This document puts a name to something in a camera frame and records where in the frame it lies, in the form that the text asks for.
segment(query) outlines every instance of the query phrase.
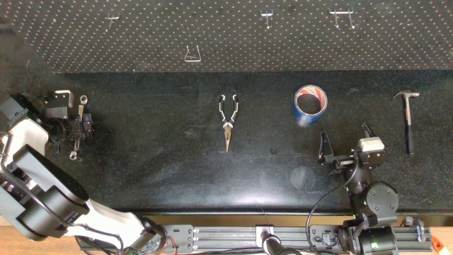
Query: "black countertop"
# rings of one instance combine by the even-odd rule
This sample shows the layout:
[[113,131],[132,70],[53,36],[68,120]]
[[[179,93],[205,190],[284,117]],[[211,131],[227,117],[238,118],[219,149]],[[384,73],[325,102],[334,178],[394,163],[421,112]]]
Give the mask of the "black countertop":
[[[136,213],[308,213],[344,182],[319,166],[320,131],[336,154],[363,138],[367,123],[389,148],[373,171],[399,192],[400,214],[453,213],[453,72],[279,72],[68,74],[59,89],[88,96],[96,138],[81,143],[81,160],[49,157],[81,182],[91,198]],[[306,84],[328,96],[323,117],[308,128],[294,121],[292,100]],[[406,154],[403,89],[411,100],[415,156]],[[218,95],[240,100],[225,152]],[[345,191],[319,207],[350,214]]]

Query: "hammer handle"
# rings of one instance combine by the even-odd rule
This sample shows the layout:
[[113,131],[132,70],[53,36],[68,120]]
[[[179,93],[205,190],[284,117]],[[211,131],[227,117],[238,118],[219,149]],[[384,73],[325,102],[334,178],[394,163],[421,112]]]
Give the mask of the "hammer handle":
[[408,135],[408,153],[410,155],[414,155],[415,148],[413,144],[412,125],[407,125],[407,135]]

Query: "blue masking tape roll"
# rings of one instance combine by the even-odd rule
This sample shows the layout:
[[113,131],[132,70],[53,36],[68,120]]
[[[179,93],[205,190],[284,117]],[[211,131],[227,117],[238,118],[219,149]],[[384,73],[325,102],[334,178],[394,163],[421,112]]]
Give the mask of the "blue masking tape roll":
[[[309,114],[301,110],[299,104],[297,104],[297,99],[304,94],[311,94],[312,96],[315,96],[319,100],[319,103],[321,104],[321,110],[318,113]],[[314,123],[315,121],[317,121],[319,118],[321,118],[326,109],[327,109],[326,92],[324,92],[324,90],[322,90],[318,86],[314,85],[303,86],[296,92],[296,95],[294,96],[294,115],[297,118],[297,123],[301,126],[306,126],[309,123]]]

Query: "pegboard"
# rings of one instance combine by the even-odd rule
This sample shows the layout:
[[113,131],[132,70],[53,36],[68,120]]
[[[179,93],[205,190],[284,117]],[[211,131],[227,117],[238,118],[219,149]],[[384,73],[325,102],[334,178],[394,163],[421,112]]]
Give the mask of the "pegboard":
[[[5,0],[0,8],[54,72],[453,69],[450,0]],[[351,10],[354,28],[347,14],[337,28],[329,10]],[[185,62],[197,46],[201,61]]]

